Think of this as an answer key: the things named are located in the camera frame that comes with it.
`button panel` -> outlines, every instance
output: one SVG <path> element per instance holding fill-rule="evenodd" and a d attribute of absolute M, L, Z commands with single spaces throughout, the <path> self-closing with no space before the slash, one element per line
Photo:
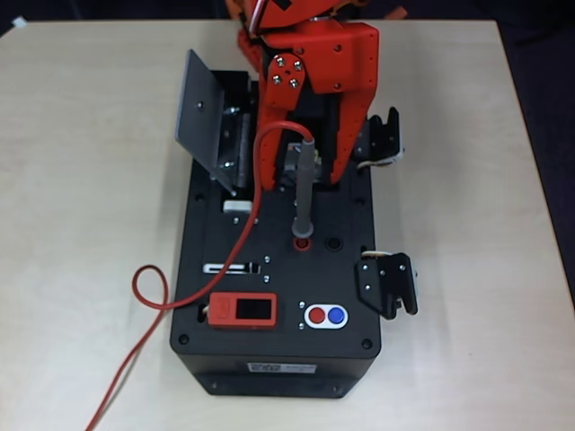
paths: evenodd
<path fill-rule="evenodd" d="M 338 330 L 348 322 L 348 312 L 336 303 L 313 303 L 304 311 L 305 324 L 315 330 Z"/>

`gray metal plate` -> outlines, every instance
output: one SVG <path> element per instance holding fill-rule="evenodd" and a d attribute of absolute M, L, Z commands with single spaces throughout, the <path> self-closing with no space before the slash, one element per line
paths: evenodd
<path fill-rule="evenodd" d="M 188 51 L 176 141 L 225 189 L 233 192 L 232 181 L 217 160 L 224 99 L 224 89 L 214 74 L 193 50 Z"/>

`red display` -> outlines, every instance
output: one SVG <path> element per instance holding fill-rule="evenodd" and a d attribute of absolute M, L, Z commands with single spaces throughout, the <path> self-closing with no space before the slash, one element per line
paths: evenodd
<path fill-rule="evenodd" d="M 277 302 L 271 293 L 214 292 L 209 296 L 208 324 L 222 329 L 272 329 Z"/>

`red button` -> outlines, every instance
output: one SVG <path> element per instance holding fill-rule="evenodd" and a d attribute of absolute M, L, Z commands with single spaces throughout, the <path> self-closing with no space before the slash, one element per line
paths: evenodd
<path fill-rule="evenodd" d="M 309 312 L 309 320 L 312 323 L 319 324 L 323 322 L 323 319 L 325 319 L 325 312 L 321 308 L 315 307 Z"/>

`red robot arm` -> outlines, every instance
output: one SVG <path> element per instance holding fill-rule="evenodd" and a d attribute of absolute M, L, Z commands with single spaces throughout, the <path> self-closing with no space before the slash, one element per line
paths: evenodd
<path fill-rule="evenodd" d="M 258 129 L 288 118 L 306 84 L 317 96 L 337 95 L 339 127 L 327 178 L 331 184 L 338 182 L 376 94 L 377 29 L 333 19 L 331 12 L 341 0 L 245 3 L 251 35 L 259 34 L 262 41 L 262 46 L 252 44 L 246 30 L 238 37 L 240 48 L 260 74 Z M 262 142 L 265 189 L 275 186 L 281 135 L 281 131 L 270 133 Z"/>

